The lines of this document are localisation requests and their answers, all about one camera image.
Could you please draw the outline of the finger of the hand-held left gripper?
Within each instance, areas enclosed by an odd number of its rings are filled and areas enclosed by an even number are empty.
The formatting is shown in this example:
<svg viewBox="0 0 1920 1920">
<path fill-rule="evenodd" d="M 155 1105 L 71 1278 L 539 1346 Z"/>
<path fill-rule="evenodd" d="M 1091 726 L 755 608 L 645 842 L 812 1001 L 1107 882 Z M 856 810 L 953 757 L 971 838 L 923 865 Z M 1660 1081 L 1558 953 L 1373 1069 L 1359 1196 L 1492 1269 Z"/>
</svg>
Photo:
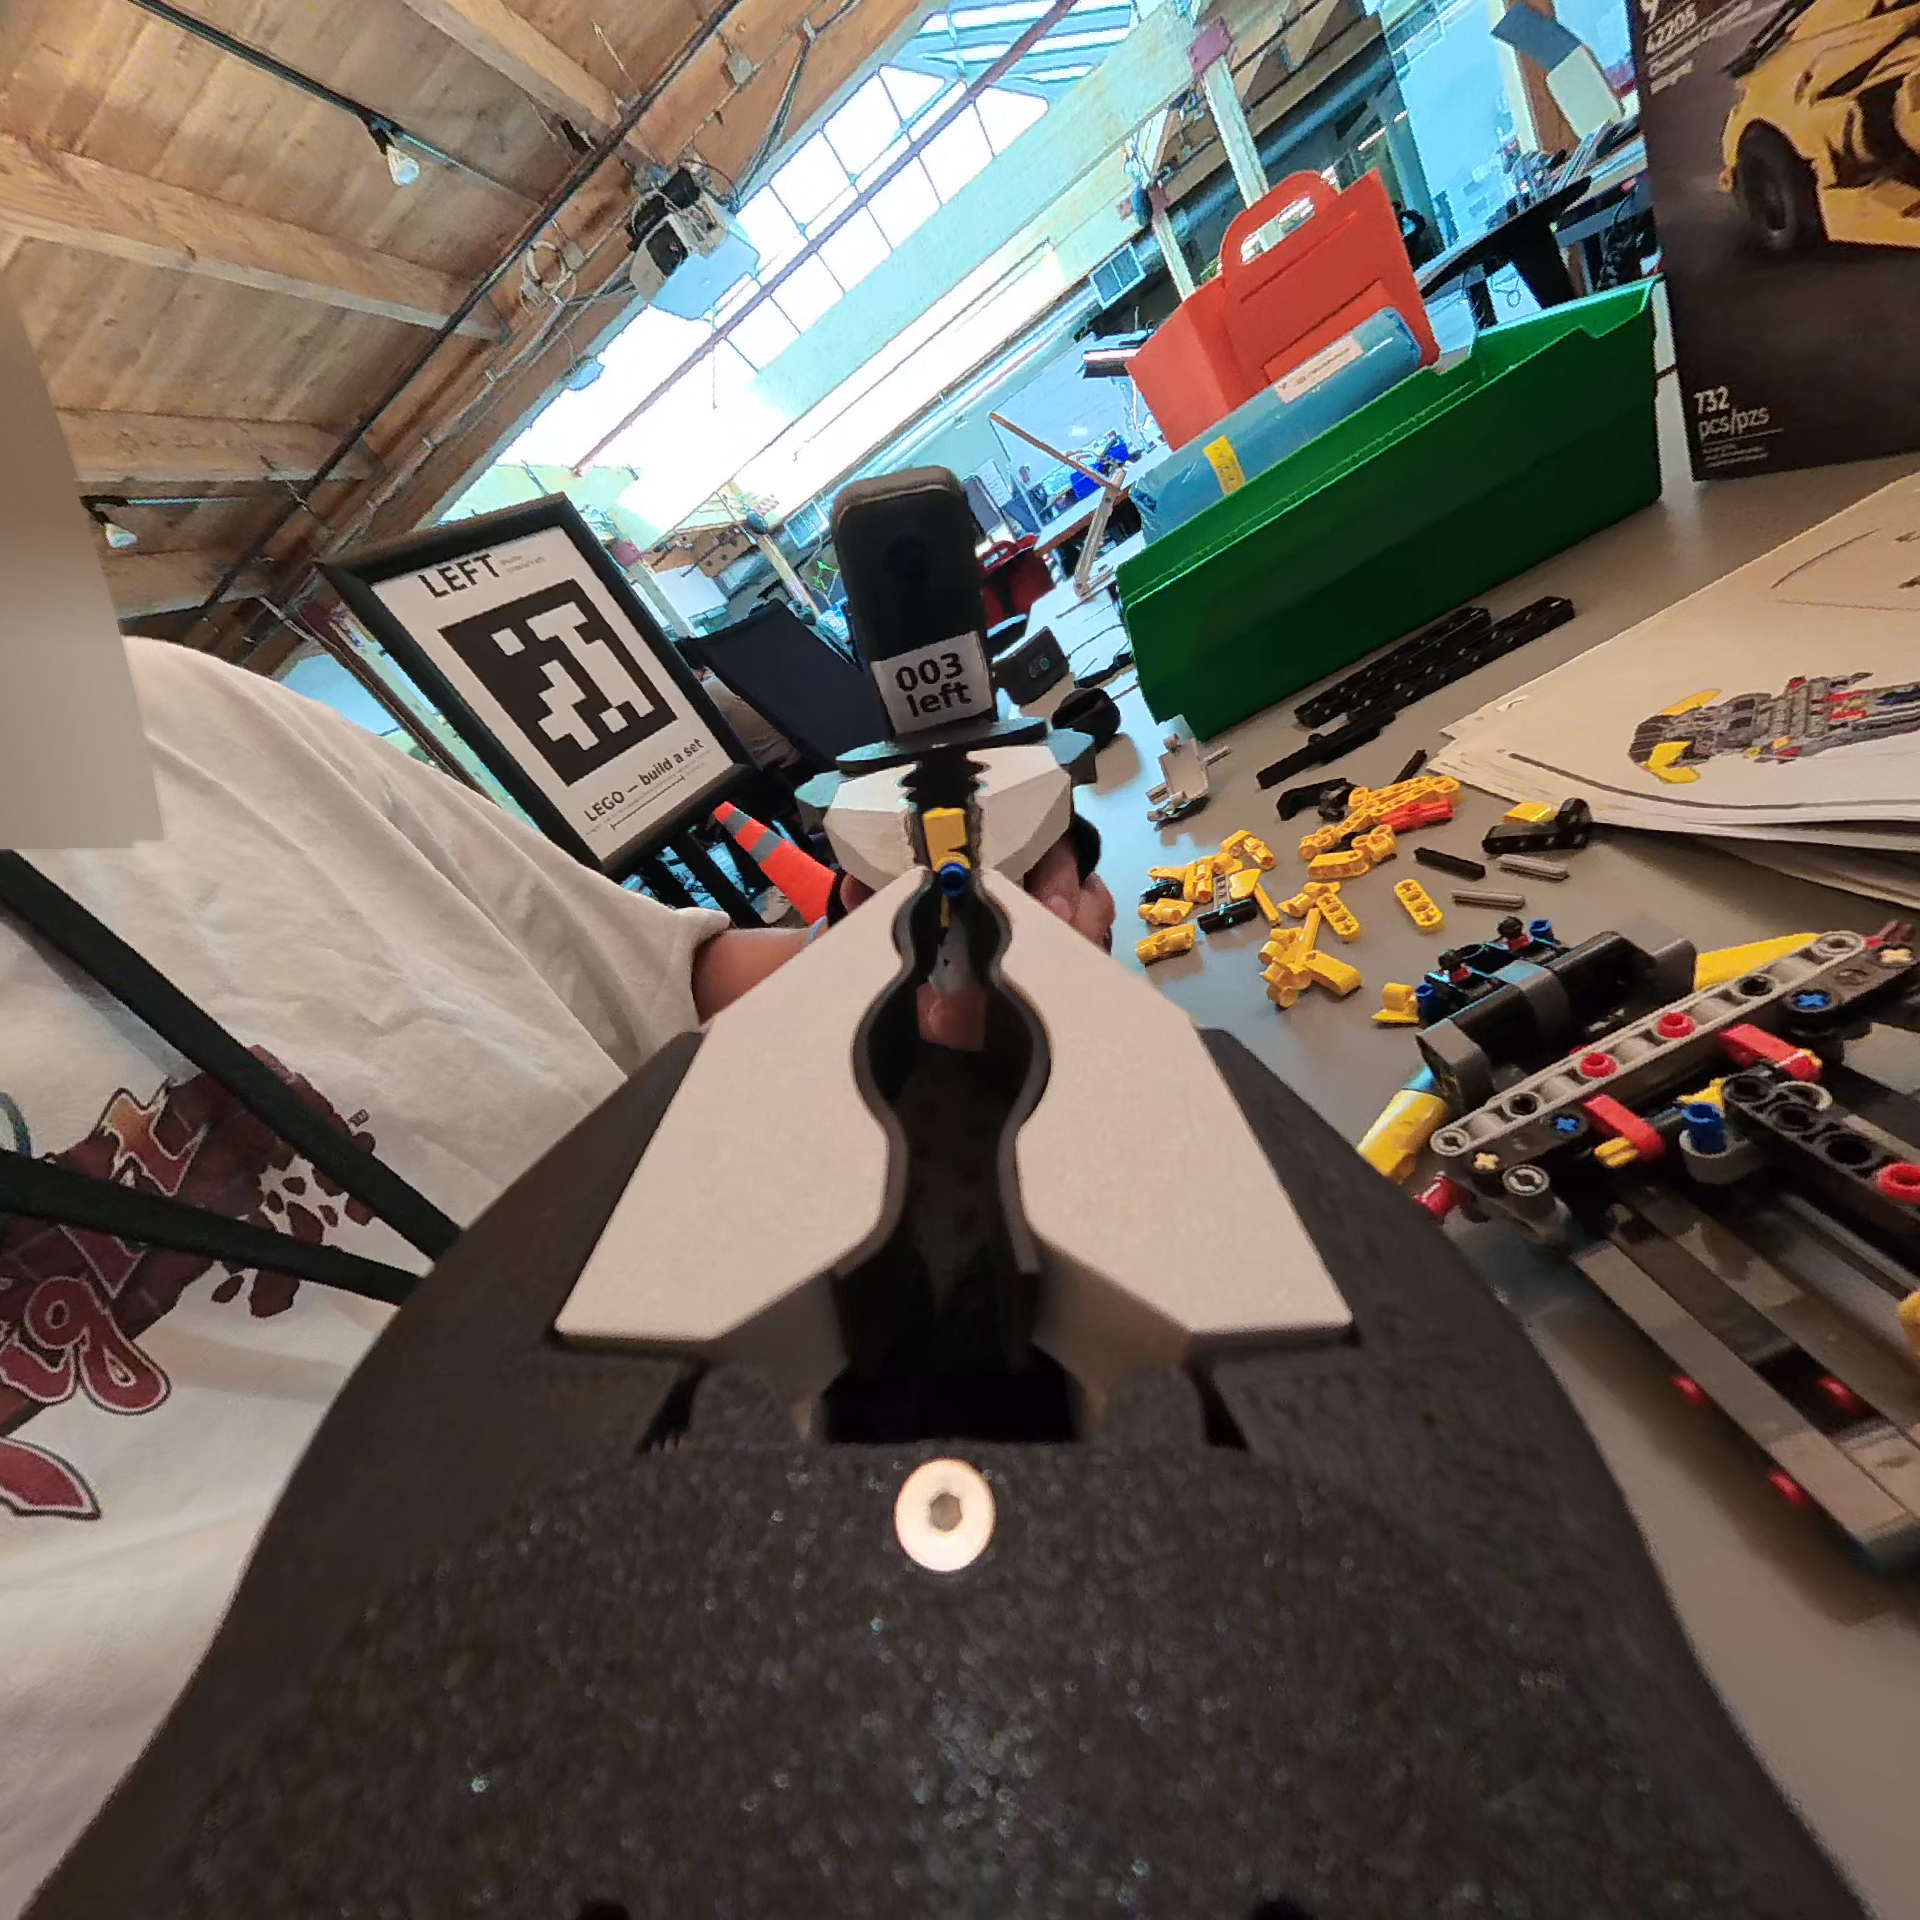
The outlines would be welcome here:
<svg viewBox="0 0 1920 1920">
<path fill-rule="evenodd" d="M 1071 782 L 1053 754 L 971 754 L 968 847 L 979 871 L 1023 879 L 1067 831 Z"/>
<path fill-rule="evenodd" d="M 841 873 L 884 888 L 925 868 L 919 810 L 905 796 L 909 764 L 843 775 L 825 810 L 825 834 Z"/>
</svg>

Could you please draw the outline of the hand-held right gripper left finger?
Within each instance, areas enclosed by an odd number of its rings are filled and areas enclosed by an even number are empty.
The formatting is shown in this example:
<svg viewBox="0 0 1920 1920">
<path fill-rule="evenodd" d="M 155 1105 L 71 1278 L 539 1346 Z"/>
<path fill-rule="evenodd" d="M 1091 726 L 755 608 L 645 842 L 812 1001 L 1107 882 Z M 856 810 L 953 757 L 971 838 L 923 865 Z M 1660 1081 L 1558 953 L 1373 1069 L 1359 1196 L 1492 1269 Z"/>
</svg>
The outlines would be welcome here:
<svg viewBox="0 0 1920 1920">
<path fill-rule="evenodd" d="M 909 981 L 909 871 L 793 950 L 703 1025 L 555 1319 L 588 1357 L 763 1374 L 809 1442 L 847 1369 L 837 1281 L 893 1231 L 905 1149 L 860 1042 Z"/>
</svg>

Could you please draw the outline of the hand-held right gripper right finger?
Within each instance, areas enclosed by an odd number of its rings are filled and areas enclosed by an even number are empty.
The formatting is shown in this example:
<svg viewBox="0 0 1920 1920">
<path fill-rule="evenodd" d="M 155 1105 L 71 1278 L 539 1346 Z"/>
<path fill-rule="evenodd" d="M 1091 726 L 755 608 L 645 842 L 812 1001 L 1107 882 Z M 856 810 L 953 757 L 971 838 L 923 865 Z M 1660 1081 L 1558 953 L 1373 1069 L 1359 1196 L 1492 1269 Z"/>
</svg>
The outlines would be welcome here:
<svg viewBox="0 0 1920 1920">
<path fill-rule="evenodd" d="M 1012 1137 L 1035 1340 L 1085 1405 L 1148 1372 L 1352 1333 L 1336 1281 L 1183 1009 L 995 871 L 1001 988 L 1040 1024 Z"/>
</svg>

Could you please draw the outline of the pile of yellow lego pieces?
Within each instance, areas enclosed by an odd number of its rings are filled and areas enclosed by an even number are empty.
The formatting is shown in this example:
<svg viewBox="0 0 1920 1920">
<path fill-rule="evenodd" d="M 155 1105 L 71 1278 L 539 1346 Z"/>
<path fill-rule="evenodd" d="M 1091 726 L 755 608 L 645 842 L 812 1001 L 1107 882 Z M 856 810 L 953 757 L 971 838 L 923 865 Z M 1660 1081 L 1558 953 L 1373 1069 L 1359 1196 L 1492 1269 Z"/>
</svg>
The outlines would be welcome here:
<svg viewBox="0 0 1920 1920">
<path fill-rule="evenodd" d="M 1286 1009 L 1307 992 L 1350 996 L 1359 972 L 1340 950 L 1359 940 L 1350 887 L 1392 864 L 1401 840 L 1453 818 L 1460 782 L 1411 775 L 1335 790 L 1335 815 L 1307 830 L 1286 864 L 1256 831 L 1148 873 L 1136 959 L 1149 968 L 1188 954 L 1200 937 L 1253 926 L 1263 996 Z"/>
</svg>

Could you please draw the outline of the black lego axle connector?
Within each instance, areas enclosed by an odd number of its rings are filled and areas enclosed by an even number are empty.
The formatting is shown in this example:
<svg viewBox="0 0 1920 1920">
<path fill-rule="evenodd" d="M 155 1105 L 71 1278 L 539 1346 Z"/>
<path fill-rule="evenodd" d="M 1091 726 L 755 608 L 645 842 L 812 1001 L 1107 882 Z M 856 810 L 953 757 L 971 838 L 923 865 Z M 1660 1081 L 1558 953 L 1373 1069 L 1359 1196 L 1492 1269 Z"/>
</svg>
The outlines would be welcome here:
<svg viewBox="0 0 1920 1920">
<path fill-rule="evenodd" d="M 1367 746 L 1401 717 L 1398 709 L 1377 709 L 1356 716 L 1344 726 L 1310 733 L 1307 740 L 1291 754 L 1269 760 L 1255 776 L 1256 790 L 1291 789 L 1310 782 L 1324 768 L 1333 768 Z"/>
</svg>

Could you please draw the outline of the long black lego beam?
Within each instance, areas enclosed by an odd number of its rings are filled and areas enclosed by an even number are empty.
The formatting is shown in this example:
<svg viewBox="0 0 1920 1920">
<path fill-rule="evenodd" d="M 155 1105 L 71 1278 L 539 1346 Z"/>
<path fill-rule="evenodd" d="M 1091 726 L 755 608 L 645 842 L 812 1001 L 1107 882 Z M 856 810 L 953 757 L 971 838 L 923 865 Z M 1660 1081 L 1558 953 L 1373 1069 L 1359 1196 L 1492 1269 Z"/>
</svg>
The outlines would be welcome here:
<svg viewBox="0 0 1920 1920">
<path fill-rule="evenodd" d="M 1302 728 L 1331 728 L 1364 713 L 1397 713 L 1477 669 L 1494 636 L 1487 608 L 1460 608 L 1397 641 L 1293 709 Z"/>
<path fill-rule="evenodd" d="M 1573 604 L 1566 596 L 1558 596 L 1558 594 L 1537 596 L 1537 599 L 1524 604 L 1520 610 L 1516 610 L 1510 615 L 1502 615 L 1502 617 L 1492 615 L 1494 617 L 1492 645 L 1487 647 L 1487 654 L 1477 665 L 1477 669 L 1480 669 L 1484 665 L 1487 665 L 1497 658 L 1504 658 L 1504 656 L 1517 652 L 1520 647 L 1534 641 L 1535 637 L 1543 637 L 1543 636 L 1571 623 L 1573 615 L 1575 615 Z"/>
</svg>

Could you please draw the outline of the partly built lego car chassis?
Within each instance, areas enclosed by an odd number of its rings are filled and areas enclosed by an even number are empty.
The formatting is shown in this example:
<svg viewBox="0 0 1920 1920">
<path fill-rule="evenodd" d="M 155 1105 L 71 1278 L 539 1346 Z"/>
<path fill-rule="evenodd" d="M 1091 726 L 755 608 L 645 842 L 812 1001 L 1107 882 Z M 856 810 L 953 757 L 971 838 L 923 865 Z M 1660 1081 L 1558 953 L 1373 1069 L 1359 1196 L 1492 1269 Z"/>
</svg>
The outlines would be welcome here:
<svg viewBox="0 0 1920 1920">
<path fill-rule="evenodd" d="M 1852 1063 L 1915 1039 L 1912 927 L 1500 929 L 1441 950 L 1421 1068 L 1357 1152 L 1571 1260 L 1788 1501 L 1915 1565 L 1915 1093 Z"/>
</svg>

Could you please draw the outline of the lego instruction booklet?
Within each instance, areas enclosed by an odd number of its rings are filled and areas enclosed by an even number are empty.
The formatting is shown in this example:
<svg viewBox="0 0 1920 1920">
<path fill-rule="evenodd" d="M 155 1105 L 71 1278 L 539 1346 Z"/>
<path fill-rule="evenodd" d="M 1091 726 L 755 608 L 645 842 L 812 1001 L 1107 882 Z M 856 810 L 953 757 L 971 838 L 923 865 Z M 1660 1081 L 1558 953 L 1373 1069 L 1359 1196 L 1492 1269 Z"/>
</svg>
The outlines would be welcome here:
<svg viewBox="0 0 1920 1920">
<path fill-rule="evenodd" d="M 1437 768 L 1912 918 L 1915 474 L 1465 716 Z"/>
</svg>

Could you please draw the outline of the lego set box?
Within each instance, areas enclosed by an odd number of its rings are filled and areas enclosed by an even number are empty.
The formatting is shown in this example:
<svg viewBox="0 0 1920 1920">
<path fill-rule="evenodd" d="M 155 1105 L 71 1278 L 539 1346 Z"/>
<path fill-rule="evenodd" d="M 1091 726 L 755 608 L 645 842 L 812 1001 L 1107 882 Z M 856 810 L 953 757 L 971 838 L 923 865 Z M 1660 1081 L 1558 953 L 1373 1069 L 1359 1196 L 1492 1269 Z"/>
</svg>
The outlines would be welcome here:
<svg viewBox="0 0 1920 1920">
<path fill-rule="evenodd" d="M 1627 8 L 1701 480 L 1917 445 L 1917 5 Z"/>
</svg>

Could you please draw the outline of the person's left hand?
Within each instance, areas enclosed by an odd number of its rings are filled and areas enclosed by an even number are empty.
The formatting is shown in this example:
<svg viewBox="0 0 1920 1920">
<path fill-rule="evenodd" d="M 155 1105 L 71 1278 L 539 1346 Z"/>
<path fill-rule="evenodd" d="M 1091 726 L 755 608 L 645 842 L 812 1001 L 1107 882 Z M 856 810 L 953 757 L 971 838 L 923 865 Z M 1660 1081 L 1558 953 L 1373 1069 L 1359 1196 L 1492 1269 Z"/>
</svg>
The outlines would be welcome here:
<svg viewBox="0 0 1920 1920">
<path fill-rule="evenodd" d="M 1023 877 L 1023 888 L 1046 911 L 1103 953 L 1113 950 L 1115 900 L 1096 873 L 1096 847 L 1062 834 Z"/>
</svg>

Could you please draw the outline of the orange traffic cone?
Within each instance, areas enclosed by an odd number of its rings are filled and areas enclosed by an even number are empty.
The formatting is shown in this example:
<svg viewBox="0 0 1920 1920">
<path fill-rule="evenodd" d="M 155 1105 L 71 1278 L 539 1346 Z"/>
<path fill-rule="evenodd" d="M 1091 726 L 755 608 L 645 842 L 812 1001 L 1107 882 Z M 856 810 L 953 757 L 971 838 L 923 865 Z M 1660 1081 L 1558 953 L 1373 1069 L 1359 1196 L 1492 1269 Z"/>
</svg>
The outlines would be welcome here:
<svg viewBox="0 0 1920 1920">
<path fill-rule="evenodd" d="M 733 802 L 711 810 L 711 823 L 800 911 L 804 924 L 830 916 L 837 871 Z"/>
</svg>

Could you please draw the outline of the black office chair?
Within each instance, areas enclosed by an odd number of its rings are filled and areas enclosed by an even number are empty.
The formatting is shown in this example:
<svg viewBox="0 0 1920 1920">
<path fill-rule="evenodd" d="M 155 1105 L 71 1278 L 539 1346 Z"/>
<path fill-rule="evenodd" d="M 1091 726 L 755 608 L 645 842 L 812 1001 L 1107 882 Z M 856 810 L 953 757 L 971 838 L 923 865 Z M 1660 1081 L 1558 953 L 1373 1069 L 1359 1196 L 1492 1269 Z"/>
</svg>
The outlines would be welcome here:
<svg viewBox="0 0 1920 1920">
<path fill-rule="evenodd" d="M 788 605 L 678 647 L 758 768 L 812 770 L 884 735 L 867 672 Z"/>
</svg>

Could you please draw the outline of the green plastic bin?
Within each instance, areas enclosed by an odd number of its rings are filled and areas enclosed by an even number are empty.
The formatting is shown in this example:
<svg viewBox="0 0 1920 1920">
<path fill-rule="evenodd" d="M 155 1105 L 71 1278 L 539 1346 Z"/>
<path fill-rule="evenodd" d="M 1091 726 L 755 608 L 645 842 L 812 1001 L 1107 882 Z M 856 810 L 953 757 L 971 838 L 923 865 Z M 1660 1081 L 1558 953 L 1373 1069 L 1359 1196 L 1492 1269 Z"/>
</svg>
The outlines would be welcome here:
<svg viewBox="0 0 1920 1920">
<path fill-rule="evenodd" d="M 1148 710 L 1215 735 L 1648 506 L 1655 286 L 1480 332 L 1121 562 Z"/>
</svg>

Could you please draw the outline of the blue fabric roll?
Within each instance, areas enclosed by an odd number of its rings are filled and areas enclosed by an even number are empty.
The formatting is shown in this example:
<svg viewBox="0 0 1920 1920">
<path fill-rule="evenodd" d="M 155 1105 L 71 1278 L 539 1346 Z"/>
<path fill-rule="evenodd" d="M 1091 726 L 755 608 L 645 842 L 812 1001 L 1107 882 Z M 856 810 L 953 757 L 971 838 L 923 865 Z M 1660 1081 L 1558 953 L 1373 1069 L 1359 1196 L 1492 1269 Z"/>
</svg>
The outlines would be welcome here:
<svg viewBox="0 0 1920 1920">
<path fill-rule="evenodd" d="M 1179 529 L 1397 388 L 1421 362 L 1423 350 L 1401 310 L 1377 308 L 1142 470 L 1128 493 L 1142 540 L 1152 543 Z"/>
</svg>

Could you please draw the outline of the orange plastic case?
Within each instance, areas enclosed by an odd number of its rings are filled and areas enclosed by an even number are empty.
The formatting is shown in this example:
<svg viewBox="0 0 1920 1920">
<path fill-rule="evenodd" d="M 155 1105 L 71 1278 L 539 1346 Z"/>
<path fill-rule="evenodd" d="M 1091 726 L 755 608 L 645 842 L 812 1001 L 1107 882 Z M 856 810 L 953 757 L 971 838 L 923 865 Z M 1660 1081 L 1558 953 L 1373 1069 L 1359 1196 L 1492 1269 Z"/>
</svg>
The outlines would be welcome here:
<svg viewBox="0 0 1920 1920">
<path fill-rule="evenodd" d="M 1381 174 L 1347 186 L 1293 174 L 1230 223 L 1213 278 L 1156 326 L 1132 380 L 1165 442 L 1182 447 L 1385 310 L 1407 326 L 1420 366 L 1437 362 Z"/>
</svg>

